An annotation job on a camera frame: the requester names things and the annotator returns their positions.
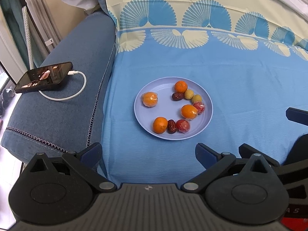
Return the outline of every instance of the sofa cushion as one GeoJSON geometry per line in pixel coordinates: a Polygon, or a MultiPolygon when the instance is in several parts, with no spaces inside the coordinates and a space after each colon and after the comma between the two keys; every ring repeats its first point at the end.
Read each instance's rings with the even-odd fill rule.
{"type": "MultiPolygon", "coordinates": [[[[39,92],[23,94],[8,126],[65,150],[81,151],[100,142],[101,109],[113,66],[114,46],[115,26],[109,16],[96,12],[85,18],[42,64],[71,61],[73,70],[82,71],[87,77],[84,91],[62,102],[50,101],[39,92]]],[[[81,75],[69,76],[60,89],[44,93],[54,98],[68,97],[78,92],[83,82],[81,75]]],[[[62,154],[53,146],[9,129],[5,130],[1,145],[25,163],[37,152],[45,152],[49,157],[62,154]]]]}

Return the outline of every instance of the small yellow fruit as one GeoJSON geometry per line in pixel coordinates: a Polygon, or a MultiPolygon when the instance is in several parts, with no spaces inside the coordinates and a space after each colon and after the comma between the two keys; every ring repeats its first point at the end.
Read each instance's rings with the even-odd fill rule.
{"type": "Polygon", "coordinates": [[[194,95],[194,92],[191,89],[185,91],[184,97],[186,100],[190,100],[194,95]]]}
{"type": "Polygon", "coordinates": [[[195,103],[195,102],[202,102],[202,98],[200,95],[194,95],[192,97],[192,103],[195,103]]]}

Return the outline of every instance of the floor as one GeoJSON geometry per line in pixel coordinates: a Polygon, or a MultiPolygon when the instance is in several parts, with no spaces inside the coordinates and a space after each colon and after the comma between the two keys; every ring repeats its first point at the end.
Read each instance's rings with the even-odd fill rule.
{"type": "MultiPolygon", "coordinates": [[[[0,141],[13,109],[21,94],[16,94],[9,107],[1,117],[3,124],[0,130],[0,141]]],[[[15,223],[15,218],[9,207],[8,196],[11,188],[19,177],[22,162],[0,146],[0,231],[8,229],[15,223]]]]}

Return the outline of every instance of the teal curtain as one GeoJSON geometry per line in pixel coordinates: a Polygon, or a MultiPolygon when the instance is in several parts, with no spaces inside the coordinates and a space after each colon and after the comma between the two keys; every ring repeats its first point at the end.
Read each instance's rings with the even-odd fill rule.
{"type": "MultiPolygon", "coordinates": [[[[28,50],[26,45],[25,28],[23,24],[23,14],[19,0],[0,0],[0,6],[15,41],[15,44],[17,46],[17,49],[25,65],[27,66],[27,69],[30,69],[28,50]]],[[[39,51],[37,45],[35,44],[33,38],[31,38],[31,45],[34,64],[36,67],[39,67],[44,61],[44,58],[39,51]]]]}

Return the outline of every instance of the textured plate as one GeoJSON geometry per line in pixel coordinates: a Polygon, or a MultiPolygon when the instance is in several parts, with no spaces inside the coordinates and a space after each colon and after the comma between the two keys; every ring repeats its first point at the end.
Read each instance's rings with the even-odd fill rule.
{"type": "Polygon", "coordinates": [[[213,103],[208,93],[199,84],[180,77],[164,77],[150,82],[139,91],[134,103],[134,112],[139,124],[150,134],[161,139],[176,141],[196,136],[208,126],[213,115],[213,103]],[[201,95],[205,104],[205,111],[190,121],[190,130],[186,133],[169,134],[165,131],[160,135],[155,134],[152,125],[157,117],[162,116],[167,120],[173,119],[177,122],[177,120],[183,119],[181,115],[182,106],[191,104],[190,100],[183,99],[177,102],[172,100],[171,96],[175,92],[174,85],[178,81],[185,81],[188,89],[193,90],[195,95],[201,95]],[[158,103],[152,108],[146,107],[141,99],[141,95],[149,91],[158,94],[158,103]]]}

